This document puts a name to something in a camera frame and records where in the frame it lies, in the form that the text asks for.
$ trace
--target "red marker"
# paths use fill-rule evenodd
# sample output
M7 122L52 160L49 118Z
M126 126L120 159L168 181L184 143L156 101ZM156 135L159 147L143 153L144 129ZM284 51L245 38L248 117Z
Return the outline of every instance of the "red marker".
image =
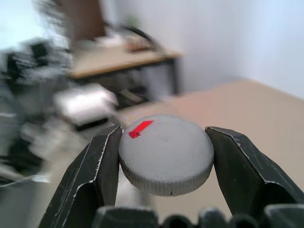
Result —
M152 124L153 122L154 122L153 120L143 121L133 131L129 132L129 136L133 139L140 136L140 132L144 130L146 127L148 127L150 124Z

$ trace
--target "wooden tabletop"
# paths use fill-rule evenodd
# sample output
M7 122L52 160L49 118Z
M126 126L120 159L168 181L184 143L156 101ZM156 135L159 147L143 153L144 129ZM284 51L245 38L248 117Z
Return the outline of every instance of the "wooden tabletop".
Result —
M177 58L180 55L178 52L166 50L167 58ZM128 53L122 46L111 48L96 47L91 50L75 52L74 65L72 66L70 77L79 79L162 60L164 60L164 56L160 52Z
M304 190L304 101L265 85L240 81L205 92L195 92L167 102L124 110L130 115L175 114L206 126L228 128L245 134L255 146L276 162ZM231 215L219 188L214 169L198 190L178 197L155 197L160 220L180 213L197 222L198 211L207 206Z

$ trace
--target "gray disc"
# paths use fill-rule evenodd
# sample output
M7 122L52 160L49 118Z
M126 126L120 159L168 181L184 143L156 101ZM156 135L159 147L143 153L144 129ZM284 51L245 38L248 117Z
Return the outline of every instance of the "gray disc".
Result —
M213 146L196 124L170 115L134 122L119 145L121 167L138 189L177 196L199 188L209 177Z

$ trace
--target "desk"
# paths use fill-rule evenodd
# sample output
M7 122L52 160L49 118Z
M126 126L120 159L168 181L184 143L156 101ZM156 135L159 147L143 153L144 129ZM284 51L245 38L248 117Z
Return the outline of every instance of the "desk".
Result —
M145 104L124 110L130 115L175 113L206 126L233 129L245 134L304 190L304 101L252 81L240 81L205 92L175 97L166 103ZM153 196L160 221L169 214L184 214L197 222L198 211L207 206L231 213L220 191L214 169L196 191L178 197Z
M144 51L128 53L123 47L97 47L74 54L74 65L70 77L75 80L87 80L92 77L108 75L130 69L168 64L173 81L173 93L179 92L179 78L176 60L180 53L166 50L166 57L160 52Z

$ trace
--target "table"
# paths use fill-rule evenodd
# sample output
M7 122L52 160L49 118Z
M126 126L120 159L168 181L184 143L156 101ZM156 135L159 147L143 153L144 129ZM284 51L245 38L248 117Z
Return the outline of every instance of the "table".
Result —
M243 80L210 91L174 97L165 103L132 107L121 112L121 119L155 113L175 113L202 129L218 126L245 134L304 190L304 101ZM177 213L196 223L198 211L207 206L220 208L227 217L231 216L214 169L209 179L190 194L174 198L153 196L153 199L161 221L169 214Z
M167 64L170 68L173 93L180 91L177 59L180 53L166 50L166 56L160 52L143 51L128 53L122 46L96 47L91 50L78 50L74 54L74 65L70 77L84 81L95 77L108 76L118 72L142 67Z

